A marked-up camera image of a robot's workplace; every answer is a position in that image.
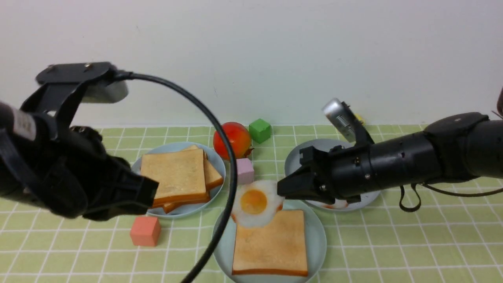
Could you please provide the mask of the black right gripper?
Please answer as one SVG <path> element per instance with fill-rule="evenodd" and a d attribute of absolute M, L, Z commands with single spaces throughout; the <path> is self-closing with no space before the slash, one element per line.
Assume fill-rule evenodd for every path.
<path fill-rule="evenodd" d="M 360 150 L 337 146 L 325 152 L 309 146 L 299 152 L 301 167 L 277 183 L 277 193 L 285 199 L 355 204 L 378 190 L 370 159 Z"/>

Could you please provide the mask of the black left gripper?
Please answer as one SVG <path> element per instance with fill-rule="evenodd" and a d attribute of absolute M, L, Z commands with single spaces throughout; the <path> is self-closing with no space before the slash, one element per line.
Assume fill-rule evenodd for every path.
<path fill-rule="evenodd" d="M 143 215 L 153 205 L 158 182 L 139 175 L 125 159 L 27 146 L 1 129 L 1 197 L 44 208 L 55 215 L 108 221 Z"/>

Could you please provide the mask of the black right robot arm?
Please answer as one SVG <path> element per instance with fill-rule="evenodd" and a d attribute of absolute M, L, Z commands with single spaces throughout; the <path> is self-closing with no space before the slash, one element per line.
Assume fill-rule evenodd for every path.
<path fill-rule="evenodd" d="M 364 193 L 404 185 L 502 178 L 502 120 L 478 112 L 458 114 L 381 143 L 374 143 L 362 126 L 357 129 L 352 147 L 301 149 L 301 166 L 278 182 L 278 195 L 351 204 Z"/>

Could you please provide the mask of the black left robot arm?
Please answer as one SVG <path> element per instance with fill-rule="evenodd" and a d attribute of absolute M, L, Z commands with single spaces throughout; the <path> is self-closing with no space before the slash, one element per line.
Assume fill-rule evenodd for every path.
<path fill-rule="evenodd" d="M 158 183 L 109 155 L 102 140 L 91 127 L 1 104 L 1 197 L 67 219 L 145 214 Z"/>

